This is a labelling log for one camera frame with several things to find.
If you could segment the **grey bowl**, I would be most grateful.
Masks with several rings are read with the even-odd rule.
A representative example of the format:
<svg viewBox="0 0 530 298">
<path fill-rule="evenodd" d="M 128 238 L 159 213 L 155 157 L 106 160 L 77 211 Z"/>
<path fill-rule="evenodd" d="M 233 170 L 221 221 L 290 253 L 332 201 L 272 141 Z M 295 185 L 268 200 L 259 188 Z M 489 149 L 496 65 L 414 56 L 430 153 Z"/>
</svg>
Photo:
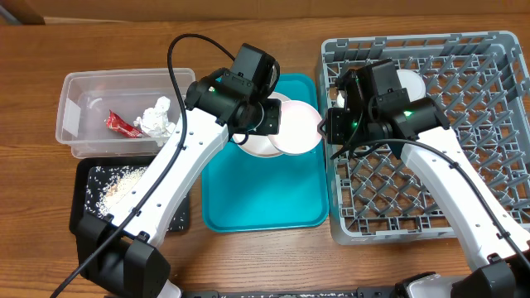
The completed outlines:
<svg viewBox="0 0 530 298">
<path fill-rule="evenodd" d="M 422 77 L 412 70 L 397 70 L 400 84 L 407 90 L 411 102 L 426 97 L 426 85 Z"/>
</svg>

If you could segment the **red snack wrapper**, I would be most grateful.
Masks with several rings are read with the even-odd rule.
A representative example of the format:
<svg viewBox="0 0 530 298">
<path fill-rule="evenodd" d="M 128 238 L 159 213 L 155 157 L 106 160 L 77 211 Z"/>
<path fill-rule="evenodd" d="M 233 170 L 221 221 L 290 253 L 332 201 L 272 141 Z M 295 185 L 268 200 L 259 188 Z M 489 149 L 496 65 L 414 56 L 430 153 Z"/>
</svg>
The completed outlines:
<svg viewBox="0 0 530 298">
<path fill-rule="evenodd" d="M 106 127 L 114 132 L 123 135 L 126 138 L 140 138 L 143 137 L 141 130 L 126 123 L 112 110 L 109 111 L 109 116 L 106 120 Z"/>
</svg>

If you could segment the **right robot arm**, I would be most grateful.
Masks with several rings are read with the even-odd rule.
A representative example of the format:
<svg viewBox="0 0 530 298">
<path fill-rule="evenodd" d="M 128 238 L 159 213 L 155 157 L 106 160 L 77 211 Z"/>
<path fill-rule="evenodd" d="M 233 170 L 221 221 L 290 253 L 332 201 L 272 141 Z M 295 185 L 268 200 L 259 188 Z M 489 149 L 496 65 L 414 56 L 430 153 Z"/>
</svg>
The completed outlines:
<svg viewBox="0 0 530 298">
<path fill-rule="evenodd" d="M 317 126 L 343 151 L 389 145 L 445 215 L 471 273 L 426 272 L 395 285 L 395 297 L 527 297 L 529 232 L 494 197 L 461 148 L 448 117 L 430 98 L 371 99 L 329 108 Z"/>
</svg>

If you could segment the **pale green cup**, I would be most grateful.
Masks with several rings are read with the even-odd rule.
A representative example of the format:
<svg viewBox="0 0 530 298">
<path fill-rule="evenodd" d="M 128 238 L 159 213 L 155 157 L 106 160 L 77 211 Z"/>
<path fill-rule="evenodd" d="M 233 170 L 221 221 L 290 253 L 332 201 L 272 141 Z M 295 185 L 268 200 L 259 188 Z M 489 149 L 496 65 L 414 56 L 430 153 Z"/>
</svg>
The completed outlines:
<svg viewBox="0 0 530 298">
<path fill-rule="evenodd" d="M 343 108 L 345 106 L 345 92 L 339 90 L 336 97 L 336 106 Z"/>
</svg>

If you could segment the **small pink bowl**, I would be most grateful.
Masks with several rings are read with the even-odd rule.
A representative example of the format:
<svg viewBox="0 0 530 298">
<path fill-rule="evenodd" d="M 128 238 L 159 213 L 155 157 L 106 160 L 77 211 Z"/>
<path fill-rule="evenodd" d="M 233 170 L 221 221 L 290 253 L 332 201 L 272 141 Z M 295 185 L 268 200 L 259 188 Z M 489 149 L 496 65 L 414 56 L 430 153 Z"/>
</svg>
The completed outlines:
<svg viewBox="0 0 530 298">
<path fill-rule="evenodd" d="M 287 155 L 301 155 L 314 149 L 322 136 L 317 126 L 318 111 L 306 102 L 290 100 L 281 104 L 278 134 L 269 135 L 271 144 Z"/>
</svg>

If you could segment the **white tissue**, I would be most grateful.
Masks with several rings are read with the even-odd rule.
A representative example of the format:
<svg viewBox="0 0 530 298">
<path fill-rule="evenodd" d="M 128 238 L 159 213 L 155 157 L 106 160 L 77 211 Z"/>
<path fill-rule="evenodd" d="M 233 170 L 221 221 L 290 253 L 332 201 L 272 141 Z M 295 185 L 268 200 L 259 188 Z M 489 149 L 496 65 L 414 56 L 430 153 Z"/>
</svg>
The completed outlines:
<svg viewBox="0 0 530 298">
<path fill-rule="evenodd" d="M 147 108 L 141 117 L 137 117 L 133 122 L 135 127 L 139 127 L 144 135 L 156 138 L 156 143 L 162 147 L 173 133 L 176 125 L 168 118 L 168 111 L 171 106 L 171 100 L 168 97 L 160 97 L 155 106 Z"/>
</svg>

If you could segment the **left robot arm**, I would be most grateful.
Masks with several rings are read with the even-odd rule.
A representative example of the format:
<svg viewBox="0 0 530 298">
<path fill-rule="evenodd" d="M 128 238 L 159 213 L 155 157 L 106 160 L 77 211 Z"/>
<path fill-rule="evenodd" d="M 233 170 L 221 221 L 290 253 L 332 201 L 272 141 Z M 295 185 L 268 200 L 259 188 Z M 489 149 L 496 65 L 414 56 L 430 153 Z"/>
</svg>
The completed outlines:
<svg viewBox="0 0 530 298">
<path fill-rule="evenodd" d="M 173 214 L 208 162 L 228 143 L 231 127 L 209 109 L 220 95 L 240 104 L 220 81 L 226 69 L 206 77 L 200 104 L 193 94 L 176 96 L 181 119 L 140 180 L 105 218 L 84 215 L 75 225 L 77 273 L 120 297 L 180 297 L 171 266 L 160 254 Z"/>
</svg>

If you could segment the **large pink plate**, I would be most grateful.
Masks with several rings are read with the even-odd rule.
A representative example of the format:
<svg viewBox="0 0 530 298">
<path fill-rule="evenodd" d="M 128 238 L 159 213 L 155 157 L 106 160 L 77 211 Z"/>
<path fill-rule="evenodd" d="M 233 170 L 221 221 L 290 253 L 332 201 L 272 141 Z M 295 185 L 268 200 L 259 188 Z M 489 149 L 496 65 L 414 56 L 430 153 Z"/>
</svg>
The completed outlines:
<svg viewBox="0 0 530 298">
<path fill-rule="evenodd" d="M 249 135 L 248 140 L 243 145 L 239 145 L 244 140 L 244 137 L 244 134 L 234 134 L 232 139 L 249 155 L 262 158 L 272 158 L 282 155 L 282 152 L 276 149 L 267 136 Z"/>
</svg>

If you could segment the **rice food leftovers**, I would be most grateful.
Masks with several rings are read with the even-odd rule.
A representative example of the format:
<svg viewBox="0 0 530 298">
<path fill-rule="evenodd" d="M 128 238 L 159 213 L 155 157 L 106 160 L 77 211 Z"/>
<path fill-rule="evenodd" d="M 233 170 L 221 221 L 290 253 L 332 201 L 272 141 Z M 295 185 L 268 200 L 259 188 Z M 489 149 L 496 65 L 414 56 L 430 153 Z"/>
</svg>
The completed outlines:
<svg viewBox="0 0 530 298">
<path fill-rule="evenodd" d="M 146 166 L 94 166 L 85 186 L 84 209 L 103 218 L 139 181 Z"/>
</svg>

